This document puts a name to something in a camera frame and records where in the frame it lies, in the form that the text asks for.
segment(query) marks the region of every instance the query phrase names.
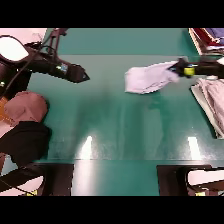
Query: crumpled white cloth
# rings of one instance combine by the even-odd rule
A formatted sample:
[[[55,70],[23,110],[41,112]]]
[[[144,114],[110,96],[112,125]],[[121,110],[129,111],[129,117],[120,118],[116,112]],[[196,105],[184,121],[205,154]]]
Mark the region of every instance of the crumpled white cloth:
[[[145,94],[157,91],[169,82],[178,82],[179,76],[167,70],[177,61],[133,67],[125,73],[125,92]]]
[[[224,79],[199,78],[191,90],[214,127],[217,138],[224,139]]]

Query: wire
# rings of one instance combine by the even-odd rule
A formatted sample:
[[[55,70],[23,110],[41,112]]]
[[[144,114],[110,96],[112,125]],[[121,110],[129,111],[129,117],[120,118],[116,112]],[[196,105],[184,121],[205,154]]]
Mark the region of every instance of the wire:
[[[0,100],[2,99],[2,97],[7,93],[9,87],[12,85],[12,83],[15,81],[15,79],[21,74],[21,72],[34,60],[34,58],[37,56],[37,54],[41,51],[41,49],[44,47],[44,45],[48,42],[48,40],[51,37],[51,33],[49,34],[49,36],[47,37],[47,39],[44,41],[44,43],[42,43],[42,45],[40,46],[40,48],[36,51],[36,53],[33,55],[33,57],[30,58],[30,60],[16,73],[16,75],[11,79],[11,81],[9,82],[9,84],[7,85],[5,91],[2,93],[2,95],[0,96]]]
[[[17,189],[17,190],[19,190],[19,191],[22,191],[23,193],[31,194],[32,196],[36,196],[35,194],[33,194],[33,193],[29,192],[29,191],[25,191],[25,190],[23,190],[23,189],[21,189],[21,188],[19,188],[19,187],[13,187],[13,186],[11,186],[10,184],[6,183],[6,182],[5,182],[4,180],[2,180],[1,178],[0,178],[0,181],[1,181],[2,183],[4,183],[5,185],[7,185],[8,187],[10,187],[10,188],[15,188],[15,189]]]

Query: green table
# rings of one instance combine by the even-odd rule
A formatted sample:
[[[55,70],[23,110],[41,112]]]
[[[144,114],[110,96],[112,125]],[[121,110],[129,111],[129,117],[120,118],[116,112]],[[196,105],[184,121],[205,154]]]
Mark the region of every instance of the green table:
[[[189,90],[195,78],[146,95],[124,92],[129,68],[197,55],[186,29],[70,29],[59,54],[91,80],[33,74],[28,88],[51,104],[45,123],[53,136],[41,162],[74,163],[72,195],[158,195],[158,164],[224,165],[224,141]]]

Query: yellow label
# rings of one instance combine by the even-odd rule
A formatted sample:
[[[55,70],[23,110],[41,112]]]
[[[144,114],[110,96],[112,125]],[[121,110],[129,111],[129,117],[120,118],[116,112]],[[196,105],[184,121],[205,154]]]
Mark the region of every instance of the yellow label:
[[[196,193],[196,196],[205,196],[205,192],[198,192]]]
[[[37,195],[37,190],[35,190],[35,191],[31,192],[31,193],[34,194],[34,195]]]
[[[195,69],[194,68],[184,68],[184,74],[185,75],[195,75]]]

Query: pink fabric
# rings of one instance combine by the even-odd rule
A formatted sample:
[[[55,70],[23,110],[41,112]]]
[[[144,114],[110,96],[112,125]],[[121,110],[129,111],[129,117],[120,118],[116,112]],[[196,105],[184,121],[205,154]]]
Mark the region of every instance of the pink fabric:
[[[20,121],[41,122],[47,110],[44,97],[30,91],[17,93],[4,106],[5,114],[12,119],[12,126],[16,126]]]
[[[219,127],[224,132],[224,80],[199,79],[198,85],[211,108]]]

